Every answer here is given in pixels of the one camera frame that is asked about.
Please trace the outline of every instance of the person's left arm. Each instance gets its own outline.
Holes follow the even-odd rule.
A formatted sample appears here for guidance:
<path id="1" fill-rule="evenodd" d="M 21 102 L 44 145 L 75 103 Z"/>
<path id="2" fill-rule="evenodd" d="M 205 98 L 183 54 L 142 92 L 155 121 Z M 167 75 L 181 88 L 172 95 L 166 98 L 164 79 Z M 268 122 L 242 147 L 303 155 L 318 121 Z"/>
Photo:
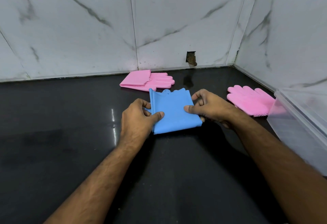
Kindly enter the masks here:
<path id="1" fill-rule="evenodd" d="M 142 107 L 150 103 L 137 99 L 122 114 L 120 141 L 90 176 L 45 221 L 50 223 L 103 223 L 135 155 L 163 112 L 151 115 Z"/>

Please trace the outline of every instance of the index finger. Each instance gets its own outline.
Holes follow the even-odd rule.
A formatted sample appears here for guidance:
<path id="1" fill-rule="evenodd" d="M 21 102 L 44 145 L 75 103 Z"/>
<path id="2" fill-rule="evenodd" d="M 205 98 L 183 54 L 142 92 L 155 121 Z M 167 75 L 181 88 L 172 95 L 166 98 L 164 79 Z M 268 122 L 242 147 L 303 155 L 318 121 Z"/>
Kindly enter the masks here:
<path id="1" fill-rule="evenodd" d="M 194 100 L 198 99 L 199 97 L 203 97 L 206 92 L 208 92 L 206 89 L 201 89 L 201 90 L 195 92 L 192 95 L 192 100 L 194 101 Z"/>
<path id="2" fill-rule="evenodd" d="M 147 108 L 147 109 L 151 108 L 151 104 L 149 102 L 147 102 L 146 100 L 137 98 L 134 102 L 141 105 L 142 107 Z"/>

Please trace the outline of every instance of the person's right arm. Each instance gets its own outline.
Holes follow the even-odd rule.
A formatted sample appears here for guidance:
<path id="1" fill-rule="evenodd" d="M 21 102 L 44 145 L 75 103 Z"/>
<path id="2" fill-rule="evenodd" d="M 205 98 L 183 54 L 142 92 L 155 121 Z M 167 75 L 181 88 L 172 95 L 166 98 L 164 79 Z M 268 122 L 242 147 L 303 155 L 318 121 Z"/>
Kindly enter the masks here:
<path id="1" fill-rule="evenodd" d="M 205 90 L 186 112 L 222 122 L 239 136 L 292 224 L 327 223 L 327 180 L 243 111 Z"/>

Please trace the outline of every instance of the folded pink glove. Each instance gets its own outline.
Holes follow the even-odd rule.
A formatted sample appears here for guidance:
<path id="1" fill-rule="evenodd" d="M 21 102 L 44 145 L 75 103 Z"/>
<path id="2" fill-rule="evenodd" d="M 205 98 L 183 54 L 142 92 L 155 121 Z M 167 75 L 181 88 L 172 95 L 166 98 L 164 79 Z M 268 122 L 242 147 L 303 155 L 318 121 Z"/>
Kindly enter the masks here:
<path id="1" fill-rule="evenodd" d="M 275 99 L 265 93 L 262 89 L 252 90 L 249 86 L 243 88 L 239 85 L 229 87 L 227 99 L 236 107 L 252 116 L 267 116 Z"/>
<path id="2" fill-rule="evenodd" d="M 149 91 L 157 88 L 169 89 L 175 81 L 165 72 L 151 72 L 151 70 L 132 71 L 119 84 L 121 87 Z"/>

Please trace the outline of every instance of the marble tile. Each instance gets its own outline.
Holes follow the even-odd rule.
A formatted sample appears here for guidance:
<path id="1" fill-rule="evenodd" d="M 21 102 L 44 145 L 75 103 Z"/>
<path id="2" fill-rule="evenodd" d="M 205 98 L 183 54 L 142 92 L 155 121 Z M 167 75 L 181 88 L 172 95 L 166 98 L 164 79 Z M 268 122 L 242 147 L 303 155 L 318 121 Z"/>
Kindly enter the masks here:
<path id="1" fill-rule="evenodd" d="M 225 65 L 233 65 L 235 58 L 237 56 L 237 52 L 239 50 L 245 28 L 247 26 L 247 22 L 250 18 L 250 14 L 253 8 L 254 0 L 244 0 L 240 17 L 238 19 L 236 30 L 233 36 L 233 40 L 231 42 L 231 48 L 227 56 L 227 60 Z"/>
<path id="2" fill-rule="evenodd" d="M 327 0 L 256 0 L 236 66 L 271 89 L 327 84 Z"/>
<path id="3" fill-rule="evenodd" d="M 130 0 L 0 0 L 0 29 L 32 79 L 137 69 Z"/>
<path id="4" fill-rule="evenodd" d="M 28 80 L 29 75 L 22 67 L 21 61 L 12 52 L 9 42 L 0 29 L 0 81 Z"/>
<path id="5" fill-rule="evenodd" d="M 244 0 L 132 0 L 139 69 L 225 65 Z"/>

